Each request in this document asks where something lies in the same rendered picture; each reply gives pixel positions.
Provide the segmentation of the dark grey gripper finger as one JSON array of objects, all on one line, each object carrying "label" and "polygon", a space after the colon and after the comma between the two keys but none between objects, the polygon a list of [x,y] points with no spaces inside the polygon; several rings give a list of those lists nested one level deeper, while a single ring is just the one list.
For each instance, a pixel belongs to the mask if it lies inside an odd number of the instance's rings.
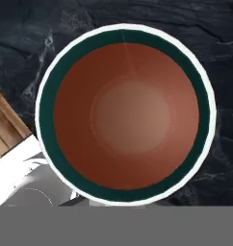
[{"label": "dark grey gripper finger", "polygon": [[84,201],[87,201],[87,198],[80,195],[79,193],[73,191],[71,193],[70,199],[64,203],[61,204],[61,207],[73,207],[78,205],[79,203],[82,203]]}]

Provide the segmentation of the brown bowl with green rim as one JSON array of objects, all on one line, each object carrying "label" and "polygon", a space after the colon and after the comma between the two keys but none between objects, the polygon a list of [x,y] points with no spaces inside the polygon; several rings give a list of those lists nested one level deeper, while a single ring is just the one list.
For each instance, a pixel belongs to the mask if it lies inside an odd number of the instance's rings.
[{"label": "brown bowl with green rim", "polygon": [[216,130],[215,94],[178,39],[114,24],[72,40],[48,66],[36,102],[41,150],[79,194],[142,206],[184,186]]}]

